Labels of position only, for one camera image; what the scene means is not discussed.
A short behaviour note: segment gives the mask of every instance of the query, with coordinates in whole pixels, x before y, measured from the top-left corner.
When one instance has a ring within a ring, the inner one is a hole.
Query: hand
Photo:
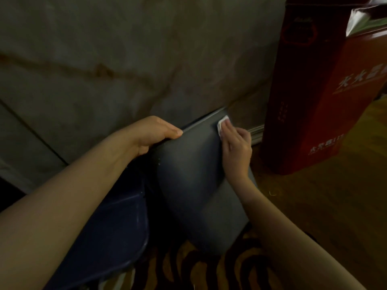
[[[231,186],[249,180],[252,154],[250,132],[232,126],[230,120],[222,122],[223,169]]]
[[[183,131],[156,116],[149,116],[126,127],[133,136],[137,155],[148,152],[149,147],[165,138],[179,138]]]

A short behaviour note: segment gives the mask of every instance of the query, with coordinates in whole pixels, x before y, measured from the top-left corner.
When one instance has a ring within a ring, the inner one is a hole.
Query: baseboard
[[[254,128],[249,129],[251,134],[251,145],[257,145],[262,142],[262,136],[264,134],[265,125],[260,125]]]

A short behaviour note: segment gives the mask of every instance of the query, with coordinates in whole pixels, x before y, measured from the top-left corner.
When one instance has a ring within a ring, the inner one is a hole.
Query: brown floor
[[[368,290],[387,287],[387,98],[373,102],[340,153],[274,175],[254,148],[259,189]]]

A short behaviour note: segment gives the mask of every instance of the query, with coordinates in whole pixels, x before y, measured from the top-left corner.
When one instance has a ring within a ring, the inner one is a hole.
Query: forearm
[[[0,285],[41,289],[136,156],[121,130],[0,214]]]
[[[364,289],[331,255],[283,215],[251,181],[234,187],[264,249],[286,286]]]

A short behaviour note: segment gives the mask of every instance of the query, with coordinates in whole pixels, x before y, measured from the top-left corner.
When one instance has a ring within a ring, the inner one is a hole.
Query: person's right arm
[[[365,289],[329,253],[275,207],[248,177],[251,136],[222,123],[223,167],[286,288]]]

